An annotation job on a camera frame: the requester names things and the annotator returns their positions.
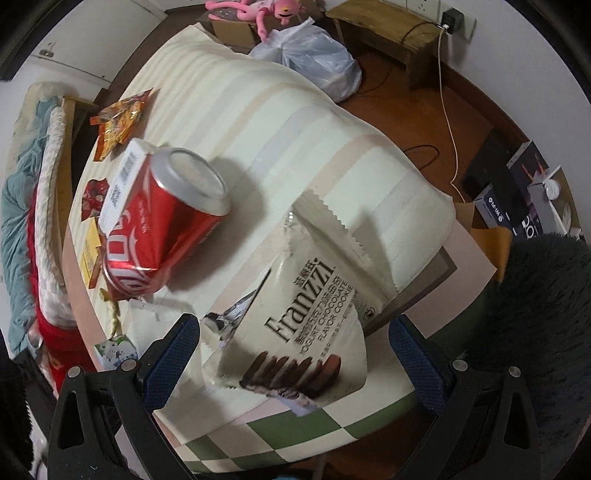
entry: blue gripper pad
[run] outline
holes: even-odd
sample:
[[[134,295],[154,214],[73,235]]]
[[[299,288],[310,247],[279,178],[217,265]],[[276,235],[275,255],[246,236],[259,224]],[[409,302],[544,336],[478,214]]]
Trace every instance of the blue gripper pad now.
[[[164,342],[161,352],[158,352],[161,350],[158,342]],[[150,353],[159,353],[158,358],[153,359],[154,364],[143,382],[142,402],[150,413],[166,405],[198,343],[199,321],[197,317],[186,313],[164,339],[154,342],[142,356],[140,363],[147,360],[146,366],[149,366],[152,361]]]
[[[441,415],[447,403],[443,377],[400,317],[390,322],[388,338],[421,403]]]

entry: green checkered pattern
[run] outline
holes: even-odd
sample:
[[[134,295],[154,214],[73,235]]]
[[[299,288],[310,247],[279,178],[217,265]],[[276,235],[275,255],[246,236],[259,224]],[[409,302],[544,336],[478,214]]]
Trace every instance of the green checkered pattern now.
[[[461,315],[430,339],[454,358],[492,298],[491,281]],[[296,462],[354,442],[404,415],[416,402],[412,385],[392,353],[385,330],[366,339],[363,390],[305,417],[286,411],[242,425],[225,425],[176,449],[195,473],[251,470]]]

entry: barcode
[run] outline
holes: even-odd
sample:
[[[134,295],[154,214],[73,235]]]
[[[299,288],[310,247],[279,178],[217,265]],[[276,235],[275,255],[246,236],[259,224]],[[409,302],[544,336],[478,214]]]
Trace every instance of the barcode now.
[[[131,175],[131,170],[133,170],[136,160],[137,157],[134,155],[134,153],[129,152],[127,158],[125,159],[125,163],[123,164],[123,168],[121,169],[121,173],[119,173],[119,177],[121,177],[121,180],[123,180],[123,185],[127,183],[127,179],[129,178],[129,175]]]
[[[121,196],[121,190],[119,189],[119,185],[115,185],[113,191],[111,192],[111,202],[113,205],[117,206],[117,202],[119,201],[119,197]]]

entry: white plastic bag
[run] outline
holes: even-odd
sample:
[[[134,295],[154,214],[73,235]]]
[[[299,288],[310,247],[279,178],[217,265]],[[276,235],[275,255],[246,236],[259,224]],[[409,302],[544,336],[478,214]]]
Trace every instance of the white plastic bag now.
[[[301,25],[273,30],[266,43],[249,56],[274,61],[295,70],[335,102],[353,95],[361,83],[361,68],[347,49],[308,18]]]

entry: plush toy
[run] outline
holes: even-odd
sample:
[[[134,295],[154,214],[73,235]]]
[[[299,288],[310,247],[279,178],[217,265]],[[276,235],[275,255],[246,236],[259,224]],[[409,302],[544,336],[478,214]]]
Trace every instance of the plush toy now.
[[[281,25],[287,25],[291,17],[304,12],[300,0],[259,0],[249,4],[252,0],[240,0],[239,2],[205,2],[205,8],[215,10],[216,8],[235,8],[238,20],[245,22],[256,22],[256,29],[262,41],[267,40],[267,29],[264,18],[273,15],[281,20]],[[209,15],[211,20],[223,20],[217,15]]]

